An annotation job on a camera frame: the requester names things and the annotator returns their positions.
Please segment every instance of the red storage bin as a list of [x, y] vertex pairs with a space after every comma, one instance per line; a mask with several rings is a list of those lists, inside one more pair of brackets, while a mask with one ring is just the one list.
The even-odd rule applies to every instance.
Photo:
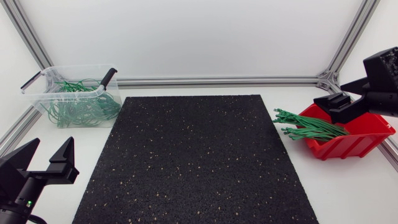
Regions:
[[[331, 121], [330, 116], [316, 104], [309, 106], [300, 115]], [[347, 124], [338, 125], [343, 126], [350, 135], [339, 136], [327, 142], [305, 138], [316, 158], [326, 160], [334, 157], [364, 157], [385, 138], [396, 132], [382, 116], [371, 113], [365, 113]]]

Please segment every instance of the bundle of zip ties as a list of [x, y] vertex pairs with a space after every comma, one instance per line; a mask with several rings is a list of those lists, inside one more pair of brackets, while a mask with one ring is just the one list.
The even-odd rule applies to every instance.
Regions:
[[296, 115], [282, 109], [274, 109], [279, 112], [277, 119], [273, 120], [275, 123], [293, 124], [300, 128], [282, 128], [284, 134], [290, 134], [289, 137], [293, 140], [310, 138], [318, 141], [329, 141], [337, 136], [349, 135], [343, 127], [330, 124], [329, 122], [306, 116]]
[[[85, 86], [83, 82], [95, 82], [100, 85], [99, 81], [85, 79], [77, 83], [56, 82], [60, 85], [58, 92], [83, 92], [94, 91], [95, 86]], [[47, 109], [51, 122], [57, 124], [59, 128], [66, 128], [74, 124], [77, 126], [97, 126], [103, 121], [111, 120], [117, 117], [121, 105], [114, 101], [113, 96], [108, 92], [94, 98], [74, 98], [66, 100], [53, 100]]]

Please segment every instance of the speckled mat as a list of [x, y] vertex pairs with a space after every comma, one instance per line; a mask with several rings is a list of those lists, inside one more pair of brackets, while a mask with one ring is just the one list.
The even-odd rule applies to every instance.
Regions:
[[259, 95], [126, 98], [74, 223], [318, 223]]

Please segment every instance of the white table surface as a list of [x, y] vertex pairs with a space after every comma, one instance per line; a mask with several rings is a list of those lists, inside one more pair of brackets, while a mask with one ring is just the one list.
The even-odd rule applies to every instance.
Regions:
[[[260, 94], [271, 115], [274, 108], [300, 113], [313, 98], [328, 93], [315, 87], [169, 88], [121, 90], [127, 96], [193, 96]], [[329, 159], [313, 157], [303, 141], [282, 134], [285, 124], [276, 124], [308, 199], [322, 224], [398, 223], [398, 173], [378, 149], [366, 157]], [[45, 170], [52, 154], [75, 138], [75, 165], [80, 171], [73, 185], [46, 186], [32, 214], [48, 224], [71, 223], [111, 128], [57, 129], [42, 116], [20, 145], [40, 138], [29, 170]]]

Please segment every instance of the white wall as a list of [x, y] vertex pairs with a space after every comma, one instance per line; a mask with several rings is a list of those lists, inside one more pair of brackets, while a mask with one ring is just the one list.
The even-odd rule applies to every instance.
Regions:
[[21, 0], [55, 65], [118, 77], [315, 76], [362, 0]]
[[[361, 38], [359, 38], [358, 43], [341, 69], [341, 84], [366, 76], [363, 66], [365, 58], [382, 50], [398, 46], [397, 9], [397, 0], [382, 0], [379, 3]], [[388, 116], [384, 118], [398, 130], [398, 118]], [[393, 137], [398, 142], [398, 134]]]
[[0, 6], [0, 137], [30, 105], [19, 98], [19, 88], [40, 71], [7, 13]]

